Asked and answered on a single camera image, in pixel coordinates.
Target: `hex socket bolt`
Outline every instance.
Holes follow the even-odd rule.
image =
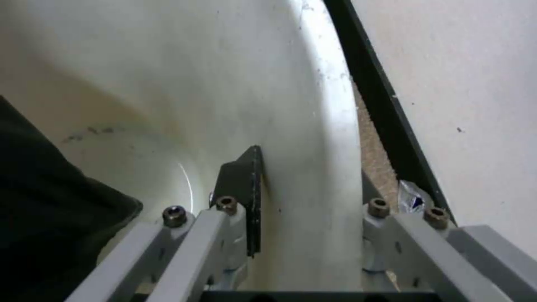
[[[237,199],[233,196],[222,196],[216,200],[216,209],[233,216],[237,213]]]
[[[368,203],[367,213],[373,217],[386,218],[390,215],[390,205],[382,198],[373,198]]]
[[[446,229],[449,224],[449,214],[443,208],[426,208],[423,219],[434,229]]]
[[[162,211],[162,218],[165,226],[180,227],[187,221],[186,210],[180,205],[172,205]]]

